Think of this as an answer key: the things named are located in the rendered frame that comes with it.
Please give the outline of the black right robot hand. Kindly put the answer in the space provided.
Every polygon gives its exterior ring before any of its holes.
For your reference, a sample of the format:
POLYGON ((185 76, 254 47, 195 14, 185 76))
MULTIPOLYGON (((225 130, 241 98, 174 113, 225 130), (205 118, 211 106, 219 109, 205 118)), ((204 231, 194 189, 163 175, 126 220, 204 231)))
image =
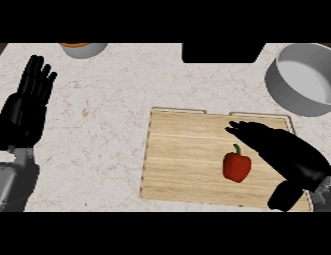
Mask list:
POLYGON ((231 121, 225 130, 259 153, 284 177, 268 201, 271 209, 287 212, 303 196, 331 177, 331 165, 319 150, 293 133, 263 123, 231 121))

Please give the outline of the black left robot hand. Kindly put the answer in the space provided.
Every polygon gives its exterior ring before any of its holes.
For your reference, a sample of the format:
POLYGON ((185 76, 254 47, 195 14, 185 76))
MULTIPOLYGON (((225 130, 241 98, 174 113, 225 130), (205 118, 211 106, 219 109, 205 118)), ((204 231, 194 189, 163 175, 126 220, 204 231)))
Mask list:
POLYGON ((32 55, 18 91, 7 97, 0 112, 0 151, 32 148, 38 143, 56 77, 44 57, 32 55))

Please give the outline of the red bell pepper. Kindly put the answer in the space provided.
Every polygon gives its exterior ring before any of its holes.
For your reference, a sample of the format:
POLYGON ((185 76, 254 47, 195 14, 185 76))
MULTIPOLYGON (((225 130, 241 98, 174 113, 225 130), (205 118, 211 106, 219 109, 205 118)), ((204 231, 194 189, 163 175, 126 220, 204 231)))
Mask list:
POLYGON ((251 171, 251 159, 241 154, 241 147, 234 146, 235 152, 231 152, 223 159, 223 177, 237 183, 241 183, 251 171))

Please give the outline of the wooden tray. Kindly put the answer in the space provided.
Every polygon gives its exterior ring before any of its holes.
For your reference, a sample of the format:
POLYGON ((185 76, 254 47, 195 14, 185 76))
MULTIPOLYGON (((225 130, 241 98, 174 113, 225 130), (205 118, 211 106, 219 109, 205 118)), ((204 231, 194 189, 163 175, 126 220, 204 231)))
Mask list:
POLYGON ((284 177, 225 128, 232 121, 259 122, 294 131, 282 115, 154 107, 142 174, 140 198, 265 209, 284 177), (251 171, 239 183, 223 177, 225 156, 239 151, 251 171))

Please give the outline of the grey metal pot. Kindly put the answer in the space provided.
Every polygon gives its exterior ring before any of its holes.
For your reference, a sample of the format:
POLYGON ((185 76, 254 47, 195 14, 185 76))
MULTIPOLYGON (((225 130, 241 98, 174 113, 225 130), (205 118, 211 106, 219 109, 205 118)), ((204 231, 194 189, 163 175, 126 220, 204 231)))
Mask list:
POLYGON ((279 105, 306 117, 331 112, 331 48, 293 43, 278 53, 265 75, 268 92, 279 105))

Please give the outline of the grey cup with orange content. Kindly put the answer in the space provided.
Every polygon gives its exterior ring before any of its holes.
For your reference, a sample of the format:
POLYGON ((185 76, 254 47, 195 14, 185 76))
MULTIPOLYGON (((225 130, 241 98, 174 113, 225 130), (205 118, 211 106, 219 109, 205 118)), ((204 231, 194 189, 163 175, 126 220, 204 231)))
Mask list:
POLYGON ((89 59, 98 56, 108 47, 106 43, 62 43, 61 47, 69 57, 89 59))

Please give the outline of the black appliance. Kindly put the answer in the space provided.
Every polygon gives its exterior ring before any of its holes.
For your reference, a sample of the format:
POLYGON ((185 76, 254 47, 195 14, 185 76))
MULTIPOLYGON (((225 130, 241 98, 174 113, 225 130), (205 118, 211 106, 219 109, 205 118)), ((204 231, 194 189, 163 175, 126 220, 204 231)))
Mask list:
POLYGON ((186 63, 253 63, 265 43, 183 43, 182 59, 186 63))

